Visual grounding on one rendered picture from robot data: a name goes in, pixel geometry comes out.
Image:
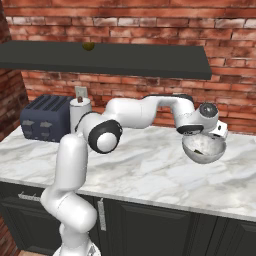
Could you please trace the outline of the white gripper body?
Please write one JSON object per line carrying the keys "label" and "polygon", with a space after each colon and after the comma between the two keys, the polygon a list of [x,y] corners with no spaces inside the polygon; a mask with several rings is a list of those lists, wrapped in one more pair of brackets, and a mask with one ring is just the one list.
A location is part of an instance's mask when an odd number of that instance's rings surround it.
{"label": "white gripper body", "polygon": [[225,132],[224,134],[217,134],[217,133],[213,133],[213,132],[207,132],[207,133],[203,133],[206,136],[209,136],[211,138],[220,138],[220,139],[226,139],[228,132]]}

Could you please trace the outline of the silver metal bowl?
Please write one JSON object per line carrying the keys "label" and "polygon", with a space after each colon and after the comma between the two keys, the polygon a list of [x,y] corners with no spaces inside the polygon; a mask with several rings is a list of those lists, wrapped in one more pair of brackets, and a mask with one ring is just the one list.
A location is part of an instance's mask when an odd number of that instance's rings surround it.
{"label": "silver metal bowl", "polygon": [[219,137],[197,134],[184,136],[182,147],[185,154],[198,164],[209,164],[219,160],[226,151],[226,142]]}

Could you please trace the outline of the black cabinet door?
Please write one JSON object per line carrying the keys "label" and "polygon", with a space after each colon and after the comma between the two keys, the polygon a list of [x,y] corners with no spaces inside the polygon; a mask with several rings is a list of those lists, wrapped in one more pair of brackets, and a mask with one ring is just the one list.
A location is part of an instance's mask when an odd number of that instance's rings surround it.
{"label": "black cabinet door", "polygon": [[107,231],[101,231],[98,221],[102,256],[195,256],[196,214],[103,201]]}
{"label": "black cabinet door", "polygon": [[200,216],[197,256],[256,256],[256,222]]}

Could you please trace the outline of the white paper towel roll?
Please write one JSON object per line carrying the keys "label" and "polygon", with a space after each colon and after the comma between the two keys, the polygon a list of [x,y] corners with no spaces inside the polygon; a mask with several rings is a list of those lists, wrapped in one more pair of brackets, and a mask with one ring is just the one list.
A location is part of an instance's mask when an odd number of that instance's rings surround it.
{"label": "white paper towel roll", "polygon": [[75,127],[79,123],[82,115],[91,110],[91,101],[89,98],[83,97],[81,102],[77,98],[70,101],[70,131],[72,133],[75,132]]}

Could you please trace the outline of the dark blue toaster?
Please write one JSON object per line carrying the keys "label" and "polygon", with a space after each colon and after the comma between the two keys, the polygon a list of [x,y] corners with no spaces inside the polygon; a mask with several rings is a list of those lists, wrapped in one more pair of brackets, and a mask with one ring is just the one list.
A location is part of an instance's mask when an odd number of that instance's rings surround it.
{"label": "dark blue toaster", "polygon": [[20,113],[20,125],[26,139],[59,143],[70,133],[72,96],[42,94]]}

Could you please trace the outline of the black drawer front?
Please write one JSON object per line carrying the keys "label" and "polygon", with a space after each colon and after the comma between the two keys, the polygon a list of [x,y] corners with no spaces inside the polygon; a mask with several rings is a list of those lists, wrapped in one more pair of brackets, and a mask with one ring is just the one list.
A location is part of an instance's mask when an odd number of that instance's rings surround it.
{"label": "black drawer front", "polygon": [[49,214],[40,200],[43,188],[0,181],[0,210],[19,249],[52,256],[61,246],[60,221]]}

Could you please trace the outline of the dark grey wall shelf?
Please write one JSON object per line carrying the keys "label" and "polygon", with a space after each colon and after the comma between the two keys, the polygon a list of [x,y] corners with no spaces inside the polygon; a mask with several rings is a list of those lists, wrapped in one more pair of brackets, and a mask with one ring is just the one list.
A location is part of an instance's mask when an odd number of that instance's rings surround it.
{"label": "dark grey wall shelf", "polygon": [[9,41],[0,44],[0,68],[209,80],[201,46]]}

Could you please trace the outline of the white wall outlet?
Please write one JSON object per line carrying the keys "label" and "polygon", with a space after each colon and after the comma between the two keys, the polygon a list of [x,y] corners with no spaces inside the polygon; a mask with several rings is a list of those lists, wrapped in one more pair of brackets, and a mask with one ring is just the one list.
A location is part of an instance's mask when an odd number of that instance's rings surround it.
{"label": "white wall outlet", "polygon": [[88,97],[87,88],[82,87],[82,86],[76,86],[75,87],[75,94],[76,94],[76,97],[87,98]]}

